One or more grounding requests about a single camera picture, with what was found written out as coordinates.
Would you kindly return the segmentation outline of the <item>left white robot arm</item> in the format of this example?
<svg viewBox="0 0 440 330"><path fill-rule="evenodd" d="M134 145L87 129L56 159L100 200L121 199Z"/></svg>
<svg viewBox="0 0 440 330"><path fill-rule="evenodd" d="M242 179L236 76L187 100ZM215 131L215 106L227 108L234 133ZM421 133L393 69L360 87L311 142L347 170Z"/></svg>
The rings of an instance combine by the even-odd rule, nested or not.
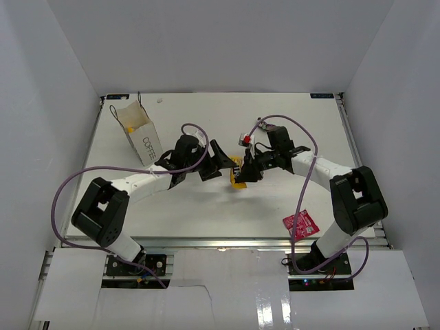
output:
<svg viewBox="0 0 440 330"><path fill-rule="evenodd" d="M129 203L174 188L188 173L198 173L202 181L207 181L220 177L221 169L234 165L216 140L202 146L195 136L181 135L175 148L150 167L154 173L113 181L93 179L76 206L71 223L100 248L119 256L128 273L139 274L145 266L144 248L123 231Z"/></svg>

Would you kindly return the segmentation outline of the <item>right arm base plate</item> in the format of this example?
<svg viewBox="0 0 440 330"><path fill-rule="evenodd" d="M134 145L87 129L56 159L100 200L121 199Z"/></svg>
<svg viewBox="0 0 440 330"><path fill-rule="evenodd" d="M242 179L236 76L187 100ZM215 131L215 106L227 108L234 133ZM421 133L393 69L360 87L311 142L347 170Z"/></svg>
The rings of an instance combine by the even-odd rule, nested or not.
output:
<svg viewBox="0 0 440 330"><path fill-rule="evenodd" d="M312 274L299 274L292 266L291 254L281 260L287 268L290 292L330 292L354 290L351 264L347 253Z"/></svg>

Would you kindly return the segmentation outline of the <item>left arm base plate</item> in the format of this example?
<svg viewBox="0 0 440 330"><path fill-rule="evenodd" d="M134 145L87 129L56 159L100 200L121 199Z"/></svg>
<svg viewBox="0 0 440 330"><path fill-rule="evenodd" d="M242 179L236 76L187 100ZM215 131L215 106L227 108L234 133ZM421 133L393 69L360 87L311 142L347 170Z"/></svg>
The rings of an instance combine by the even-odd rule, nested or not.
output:
<svg viewBox="0 0 440 330"><path fill-rule="evenodd" d="M140 265L149 268L155 275L166 274L167 255L146 254L140 260ZM141 278L152 277L144 268L129 265L120 261L116 256L110 255L107 259L107 266L104 272L106 276L140 276Z"/></svg>

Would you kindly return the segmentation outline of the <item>red candy packet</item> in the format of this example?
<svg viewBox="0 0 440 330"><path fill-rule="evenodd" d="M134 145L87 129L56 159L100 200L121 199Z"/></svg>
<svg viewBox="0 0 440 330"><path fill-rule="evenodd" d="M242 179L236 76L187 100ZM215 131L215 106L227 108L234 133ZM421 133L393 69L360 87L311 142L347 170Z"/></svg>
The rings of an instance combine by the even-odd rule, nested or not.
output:
<svg viewBox="0 0 440 330"><path fill-rule="evenodd" d="M283 225L288 230L289 234L293 232L294 215L285 217L283 219ZM319 233L320 229L316 225L315 221L311 218L307 210L300 211L298 219L296 222L295 229L295 241L300 241L312 236L313 234Z"/></svg>

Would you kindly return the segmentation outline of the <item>yellow M&M's packet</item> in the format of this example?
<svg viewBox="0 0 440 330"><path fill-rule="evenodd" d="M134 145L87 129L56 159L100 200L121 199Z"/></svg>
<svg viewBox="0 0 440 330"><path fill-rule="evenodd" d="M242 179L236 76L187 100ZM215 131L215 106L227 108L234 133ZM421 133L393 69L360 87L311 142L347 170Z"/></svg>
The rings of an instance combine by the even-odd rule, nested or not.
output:
<svg viewBox="0 0 440 330"><path fill-rule="evenodd" d="M246 189L246 183L237 182L238 176L241 174L241 168L243 165L243 158L241 156L230 156L230 159L235 165L230 169L230 183L234 189Z"/></svg>

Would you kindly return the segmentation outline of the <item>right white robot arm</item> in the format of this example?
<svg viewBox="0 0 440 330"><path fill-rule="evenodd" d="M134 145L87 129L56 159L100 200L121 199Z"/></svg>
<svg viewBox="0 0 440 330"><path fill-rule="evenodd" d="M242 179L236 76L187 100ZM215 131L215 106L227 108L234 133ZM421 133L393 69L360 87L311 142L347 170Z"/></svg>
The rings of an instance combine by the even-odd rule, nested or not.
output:
<svg viewBox="0 0 440 330"><path fill-rule="evenodd" d="M335 258L361 233L387 217L388 208L380 187L369 167L351 168L318 157L306 146L295 146L283 126L268 131L267 136L270 147L262 152L257 149L253 135L241 135L239 144L244 147L245 156L236 181L258 182L265 171L281 168L329 191L333 223L312 243L308 254L290 261L299 274L326 274L334 268Z"/></svg>

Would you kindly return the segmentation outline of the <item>white coffee paper bag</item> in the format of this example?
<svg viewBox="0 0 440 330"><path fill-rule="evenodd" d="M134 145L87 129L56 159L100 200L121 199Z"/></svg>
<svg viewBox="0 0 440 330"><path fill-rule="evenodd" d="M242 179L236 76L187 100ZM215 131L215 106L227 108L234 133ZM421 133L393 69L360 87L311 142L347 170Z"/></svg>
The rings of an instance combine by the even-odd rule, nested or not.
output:
<svg viewBox="0 0 440 330"><path fill-rule="evenodd" d="M119 109L110 105L109 110L142 165L148 167L156 162L163 154L163 148L155 125L142 104L141 93L137 93L131 104ZM135 131L128 134L128 127L133 127Z"/></svg>

